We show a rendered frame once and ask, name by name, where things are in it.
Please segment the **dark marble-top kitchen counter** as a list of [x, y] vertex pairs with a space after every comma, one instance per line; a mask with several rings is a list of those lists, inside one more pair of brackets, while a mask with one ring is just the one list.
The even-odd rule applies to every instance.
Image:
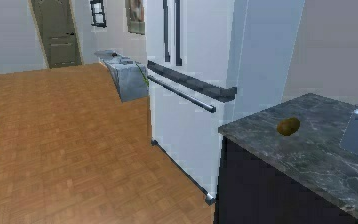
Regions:
[[308, 93], [219, 127], [213, 224], [358, 224], [358, 156], [339, 145], [354, 109]]

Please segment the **white fridge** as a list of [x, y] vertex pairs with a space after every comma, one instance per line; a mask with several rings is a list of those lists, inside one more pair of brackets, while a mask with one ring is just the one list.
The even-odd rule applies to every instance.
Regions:
[[152, 142], [215, 201], [220, 126], [281, 102], [305, 0], [167, 0], [170, 62], [164, 59], [163, 1], [144, 0], [148, 75], [216, 107], [210, 113], [149, 80]]

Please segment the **brown potato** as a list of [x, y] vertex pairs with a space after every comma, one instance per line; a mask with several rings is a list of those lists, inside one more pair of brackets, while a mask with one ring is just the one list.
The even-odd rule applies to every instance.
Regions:
[[296, 117], [291, 117], [280, 121], [277, 125], [277, 132], [283, 136], [291, 136], [300, 128], [300, 120]]

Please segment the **framed wall picture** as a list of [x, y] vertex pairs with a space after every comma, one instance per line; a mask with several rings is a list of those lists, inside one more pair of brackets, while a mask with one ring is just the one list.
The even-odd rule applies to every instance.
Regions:
[[143, 0], [125, 0], [127, 27], [130, 33], [145, 34]]

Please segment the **olive green room door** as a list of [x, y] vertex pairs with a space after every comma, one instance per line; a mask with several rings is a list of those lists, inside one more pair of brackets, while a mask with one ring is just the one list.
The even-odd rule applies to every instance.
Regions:
[[82, 64], [71, 0], [30, 0], [49, 68]]

